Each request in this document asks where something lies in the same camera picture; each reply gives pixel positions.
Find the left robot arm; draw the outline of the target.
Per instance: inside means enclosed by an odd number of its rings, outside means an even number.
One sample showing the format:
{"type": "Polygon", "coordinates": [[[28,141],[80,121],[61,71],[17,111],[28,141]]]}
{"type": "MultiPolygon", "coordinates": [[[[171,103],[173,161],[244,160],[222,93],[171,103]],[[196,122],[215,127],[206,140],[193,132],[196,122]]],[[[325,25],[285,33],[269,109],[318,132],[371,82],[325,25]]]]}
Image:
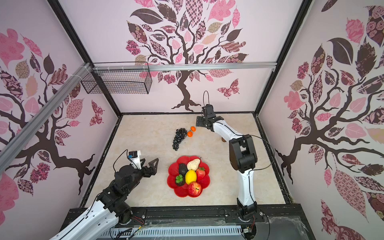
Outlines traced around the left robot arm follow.
{"type": "Polygon", "coordinates": [[[157,173],[158,163],[156,158],[140,169],[134,164],[121,167],[115,172],[115,179],[97,195],[91,206],[52,239],[96,240],[117,224],[127,224],[133,216],[132,208],[126,203],[127,197],[142,178],[157,173]]]}

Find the dark avocado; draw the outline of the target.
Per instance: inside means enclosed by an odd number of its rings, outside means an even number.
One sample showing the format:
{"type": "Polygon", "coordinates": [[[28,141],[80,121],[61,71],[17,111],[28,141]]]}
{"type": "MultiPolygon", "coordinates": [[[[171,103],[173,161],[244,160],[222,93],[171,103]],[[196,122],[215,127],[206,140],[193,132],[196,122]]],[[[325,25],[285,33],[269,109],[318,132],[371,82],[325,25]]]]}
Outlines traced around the dark avocado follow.
{"type": "Polygon", "coordinates": [[[185,176],[188,171],[189,170],[188,170],[186,164],[183,164],[183,163],[179,164],[179,174],[180,175],[185,176]]]}

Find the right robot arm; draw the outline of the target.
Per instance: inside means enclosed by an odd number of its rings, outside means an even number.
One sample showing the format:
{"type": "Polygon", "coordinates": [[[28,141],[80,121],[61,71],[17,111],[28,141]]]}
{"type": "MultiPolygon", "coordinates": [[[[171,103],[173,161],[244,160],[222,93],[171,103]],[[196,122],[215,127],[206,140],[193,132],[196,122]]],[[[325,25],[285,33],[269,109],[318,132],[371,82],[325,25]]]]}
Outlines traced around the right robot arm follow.
{"type": "Polygon", "coordinates": [[[254,191],[254,172],[257,171],[258,156],[252,135],[245,135],[232,128],[221,116],[216,115],[213,105],[202,107],[196,126],[209,129],[229,144],[229,159],[237,171],[239,194],[237,213],[241,221],[247,222],[260,212],[254,191]]]}

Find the cream pear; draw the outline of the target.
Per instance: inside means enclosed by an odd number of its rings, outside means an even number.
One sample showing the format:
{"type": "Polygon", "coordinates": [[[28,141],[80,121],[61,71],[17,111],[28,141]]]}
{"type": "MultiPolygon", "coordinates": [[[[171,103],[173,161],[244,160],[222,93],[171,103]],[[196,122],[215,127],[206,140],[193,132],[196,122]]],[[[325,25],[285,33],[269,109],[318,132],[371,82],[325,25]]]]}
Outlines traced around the cream pear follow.
{"type": "Polygon", "coordinates": [[[188,171],[193,170],[196,171],[199,168],[201,160],[200,159],[194,159],[187,164],[188,171]]]}

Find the red flower-shaped bowl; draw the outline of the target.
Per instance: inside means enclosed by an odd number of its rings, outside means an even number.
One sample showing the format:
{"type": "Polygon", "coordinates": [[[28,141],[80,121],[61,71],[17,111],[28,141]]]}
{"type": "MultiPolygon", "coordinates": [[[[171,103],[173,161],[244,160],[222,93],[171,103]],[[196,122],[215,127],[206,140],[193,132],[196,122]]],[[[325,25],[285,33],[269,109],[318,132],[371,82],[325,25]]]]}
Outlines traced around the red flower-shaped bowl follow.
{"type": "Polygon", "coordinates": [[[211,179],[210,168],[197,156],[182,156],[168,168],[168,186],[180,198],[199,197],[211,179]]]}

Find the yellow lemon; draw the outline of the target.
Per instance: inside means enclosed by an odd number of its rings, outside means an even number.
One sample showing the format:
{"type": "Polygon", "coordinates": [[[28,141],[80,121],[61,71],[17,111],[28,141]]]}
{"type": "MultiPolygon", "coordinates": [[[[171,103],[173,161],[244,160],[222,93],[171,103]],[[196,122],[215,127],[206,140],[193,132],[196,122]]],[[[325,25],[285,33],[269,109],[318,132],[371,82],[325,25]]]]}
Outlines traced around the yellow lemon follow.
{"type": "Polygon", "coordinates": [[[186,181],[186,184],[189,185],[193,182],[196,182],[197,181],[197,175],[196,175],[196,172],[193,171],[193,170],[190,170],[186,173],[185,175],[185,181],[186,181]]]}

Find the red strawberry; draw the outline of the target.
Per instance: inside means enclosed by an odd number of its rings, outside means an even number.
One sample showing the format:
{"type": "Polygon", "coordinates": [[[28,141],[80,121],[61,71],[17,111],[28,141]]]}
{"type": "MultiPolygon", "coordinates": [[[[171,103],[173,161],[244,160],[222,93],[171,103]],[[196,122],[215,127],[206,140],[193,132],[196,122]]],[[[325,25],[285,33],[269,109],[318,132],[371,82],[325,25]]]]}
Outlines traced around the red strawberry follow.
{"type": "Polygon", "coordinates": [[[206,169],[204,167],[198,167],[196,170],[197,181],[202,180],[206,176],[206,169]]]}

